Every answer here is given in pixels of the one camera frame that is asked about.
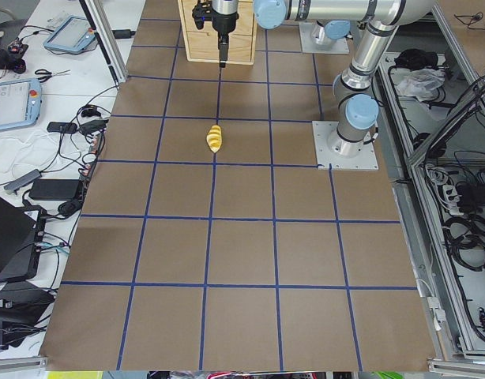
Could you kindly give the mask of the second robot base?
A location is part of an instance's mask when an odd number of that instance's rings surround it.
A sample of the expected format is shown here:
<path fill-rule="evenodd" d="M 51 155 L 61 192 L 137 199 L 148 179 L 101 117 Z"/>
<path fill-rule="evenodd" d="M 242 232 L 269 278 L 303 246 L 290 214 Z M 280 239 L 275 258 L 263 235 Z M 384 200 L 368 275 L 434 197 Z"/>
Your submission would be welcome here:
<path fill-rule="evenodd" d="M 351 22 L 346 20 L 301 22 L 299 34 L 303 53 L 348 54 L 347 36 Z"/>

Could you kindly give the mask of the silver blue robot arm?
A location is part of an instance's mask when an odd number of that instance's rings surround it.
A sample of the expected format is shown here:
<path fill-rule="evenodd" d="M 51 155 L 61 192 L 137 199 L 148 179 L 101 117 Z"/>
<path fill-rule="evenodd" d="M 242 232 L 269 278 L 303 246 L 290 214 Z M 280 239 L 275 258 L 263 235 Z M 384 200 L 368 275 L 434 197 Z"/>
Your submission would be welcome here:
<path fill-rule="evenodd" d="M 337 78 L 334 96 L 340 121 L 327 138 L 329 149 L 338 156 L 352 158 L 366 144 L 364 138 L 378 117 L 375 99 L 365 93 L 383 53 L 399 26 L 426 15 L 433 1 L 254 1 L 258 24 L 266 29 L 279 27 L 285 20 L 362 21 L 363 37 L 351 63 Z"/>

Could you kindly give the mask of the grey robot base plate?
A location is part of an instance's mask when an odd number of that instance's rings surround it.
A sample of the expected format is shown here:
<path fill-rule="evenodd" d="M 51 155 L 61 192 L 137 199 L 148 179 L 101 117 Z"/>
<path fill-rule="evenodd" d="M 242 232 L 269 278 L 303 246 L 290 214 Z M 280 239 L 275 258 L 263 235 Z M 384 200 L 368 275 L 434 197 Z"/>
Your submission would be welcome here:
<path fill-rule="evenodd" d="M 351 143 L 337 133 L 338 122 L 313 121 L 314 148 L 319 170 L 377 171 L 378 161 L 371 135 Z"/>

